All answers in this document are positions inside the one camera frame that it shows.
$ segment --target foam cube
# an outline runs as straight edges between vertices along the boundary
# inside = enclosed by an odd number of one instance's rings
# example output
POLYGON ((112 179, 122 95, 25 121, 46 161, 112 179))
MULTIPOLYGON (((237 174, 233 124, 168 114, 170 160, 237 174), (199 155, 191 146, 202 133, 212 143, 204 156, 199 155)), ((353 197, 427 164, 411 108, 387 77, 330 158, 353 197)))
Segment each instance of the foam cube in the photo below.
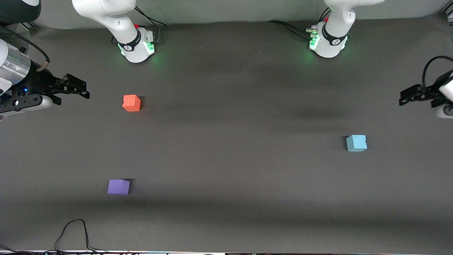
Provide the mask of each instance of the foam cube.
POLYGON ((129 181, 126 180, 110 180, 107 194, 127 195, 129 194, 129 181))
POLYGON ((347 151, 362 152, 368 147, 366 146, 366 137, 364 135, 351 135, 346 138, 347 151))
POLYGON ((138 112, 140 110, 140 98, 137 95, 124 95, 123 108, 128 112, 138 112))

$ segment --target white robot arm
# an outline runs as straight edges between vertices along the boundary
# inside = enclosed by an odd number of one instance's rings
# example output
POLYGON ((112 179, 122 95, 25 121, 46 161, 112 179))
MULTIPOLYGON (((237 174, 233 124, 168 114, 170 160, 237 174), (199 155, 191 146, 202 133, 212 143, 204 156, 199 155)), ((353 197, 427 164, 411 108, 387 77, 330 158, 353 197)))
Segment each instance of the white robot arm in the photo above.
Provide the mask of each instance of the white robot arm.
POLYGON ((310 49, 324 58, 337 56, 344 48, 347 33, 356 20, 353 8, 358 6, 370 6, 384 2, 385 0, 324 0, 331 14, 328 22, 321 21, 312 26, 318 34, 313 35, 310 49))
POLYGON ((135 0, 72 0, 72 5, 80 16, 109 29, 128 61, 139 63, 154 54, 153 32, 136 28, 124 15, 135 8, 135 0))

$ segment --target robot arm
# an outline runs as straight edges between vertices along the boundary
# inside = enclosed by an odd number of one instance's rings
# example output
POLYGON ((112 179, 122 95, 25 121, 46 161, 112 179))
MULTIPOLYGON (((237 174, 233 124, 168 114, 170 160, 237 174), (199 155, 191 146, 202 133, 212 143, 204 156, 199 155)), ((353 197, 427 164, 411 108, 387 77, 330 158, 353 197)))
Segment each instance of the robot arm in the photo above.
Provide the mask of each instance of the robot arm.
POLYGON ((324 0, 330 8, 331 14, 327 22, 321 21, 312 26, 312 29, 320 31, 310 44, 310 49, 324 58, 337 56, 344 48, 347 33, 356 20, 354 7, 370 6, 384 2, 385 0, 324 0))
POLYGON ((0 1, 0 28, 36 47, 46 57, 46 62, 39 65, 24 54, 25 48, 17 49, 0 39, 0 120, 3 116, 47 108, 53 103, 60 105, 61 99, 55 96, 58 93, 90 98, 84 81, 70 74, 54 77, 46 69, 47 55, 26 38, 5 28, 9 24, 34 21, 40 12, 40 0, 0 1))
POLYGON ((0 39, 0 120, 2 116, 60 105, 55 94, 79 94, 90 98, 87 84, 66 74, 54 77, 16 47, 0 39))
POLYGON ((128 61, 139 63, 154 54, 153 32, 136 28, 129 17, 123 15, 135 8, 135 0, 72 0, 72 5, 80 16, 105 26, 128 61))
POLYGON ((411 86, 400 92, 400 106, 415 101, 431 100, 431 107, 437 108, 438 117, 453 118, 453 70, 439 76, 433 85, 428 87, 425 85, 426 71, 429 65, 436 59, 453 61, 453 58, 447 56, 432 58, 423 70, 422 84, 411 86))

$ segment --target metal cylinder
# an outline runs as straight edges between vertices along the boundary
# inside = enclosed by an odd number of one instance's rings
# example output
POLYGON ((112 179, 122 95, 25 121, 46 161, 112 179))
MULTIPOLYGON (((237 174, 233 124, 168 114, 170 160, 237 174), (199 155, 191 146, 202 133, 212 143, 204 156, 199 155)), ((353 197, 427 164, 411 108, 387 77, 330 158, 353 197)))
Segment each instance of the metal cylinder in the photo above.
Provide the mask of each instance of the metal cylinder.
POLYGON ((0 64, 0 77, 15 85, 27 76, 31 60, 16 47, 0 39, 0 64))

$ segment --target light blue cube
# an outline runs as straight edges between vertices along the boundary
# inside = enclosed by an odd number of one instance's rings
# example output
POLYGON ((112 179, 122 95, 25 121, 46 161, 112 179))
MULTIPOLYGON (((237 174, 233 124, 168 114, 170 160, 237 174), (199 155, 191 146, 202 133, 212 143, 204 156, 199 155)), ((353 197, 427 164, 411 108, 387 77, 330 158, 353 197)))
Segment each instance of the light blue cube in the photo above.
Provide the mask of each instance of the light blue cube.
POLYGON ((362 152, 368 148, 365 135, 351 135, 346 138, 346 144, 349 152, 362 152))

